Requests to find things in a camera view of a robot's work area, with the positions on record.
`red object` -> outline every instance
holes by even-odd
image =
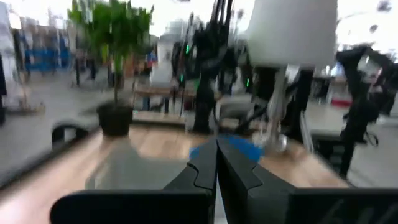
[[[156,63],[156,61],[147,62],[147,68],[152,68],[154,65],[156,65]]]
[[[339,100],[339,99],[331,100],[331,104],[333,106],[338,106],[338,107],[343,107],[343,108],[350,107],[352,103],[353,103],[352,100]]]

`green leaves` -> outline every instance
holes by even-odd
[[[154,7],[150,11],[135,8],[130,1],[73,0],[68,15],[84,28],[92,47],[101,49],[108,45],[112,53],[126,56],[144,44],[153,11]]]

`white lamp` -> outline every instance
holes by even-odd
[[[250,62],[254,67],[280,68],[268,106],[266,148],[286,147],[286,138],[279,135],[285,112],[286,67],[333,63],[336,19],[336,0],[255,0],[245,33]]]

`potted plant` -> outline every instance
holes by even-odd
[[[145,44],[153,11],[154,7],[150,11],[132,7],[130,1],[72,1],[69,18],[84,29],[91,48],[109,51],[114,66],[114,102],[97,109],[104,135],[125,136],[129,132],[132,106],[118,98],[123,60]]]

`metal pole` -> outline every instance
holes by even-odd
[[[287,138],[280,134],[280,122],[286,112],[286,67],[280,68],[275,75],[275,87],[271,100],[268,104],[268,118],[266,130],[265,151],[284,151],[286,150]]]
[[[218,13],[220,12],[221,0],[215,0],[213,6],[213,12],[211,13],[210,21],[217,21]]]

